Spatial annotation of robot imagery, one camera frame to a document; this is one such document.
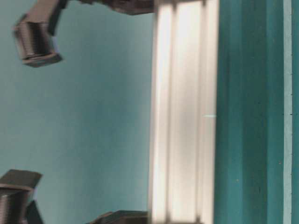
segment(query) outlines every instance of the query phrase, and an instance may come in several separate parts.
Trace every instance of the black plastic part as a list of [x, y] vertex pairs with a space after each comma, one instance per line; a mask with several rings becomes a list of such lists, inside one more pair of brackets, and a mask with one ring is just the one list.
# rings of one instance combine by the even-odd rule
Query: black plastic part
[[26, 220], [28, 224], [43, 224], [42, 217], [39, 214], [35, 201], [32, 201], [27, 207]]
[[21, 223], [27, 200], [27, 191], [0, 189], [0, 224]]
[[145, 211], [108, 212], [89, 224], [147, 224], [148, 213]]
[[36, 172], [11, 169], [0, 178], [0, 187], [5, 185], [11, 186], [11, 188], [19, 187], [19, 189], [34, 189], [41, 177], [42, 175]]
[[14, 27], [20, 58], [25, 65], [41, 67], [60, 62], [53, 36], [68, 0], [39, 0]]

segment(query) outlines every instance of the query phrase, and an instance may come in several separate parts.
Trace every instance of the teal fabric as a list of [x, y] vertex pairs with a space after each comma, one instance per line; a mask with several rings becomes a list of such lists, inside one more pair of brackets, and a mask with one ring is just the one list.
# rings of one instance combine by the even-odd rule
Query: teal fabric
[[292, 224], [299, 223], [299, 1], [292, 0], [293, 53], [293, 167]]
[[216, 224], [283, 221], [283, 1], [221, 0]]
[[147, 208], [152, 18], [70, 1], [57, 30], [64, 61], [18, 59], [12, 26], [34, 0], [0, 7], [0, 175], [44, 174], [46, 224]]

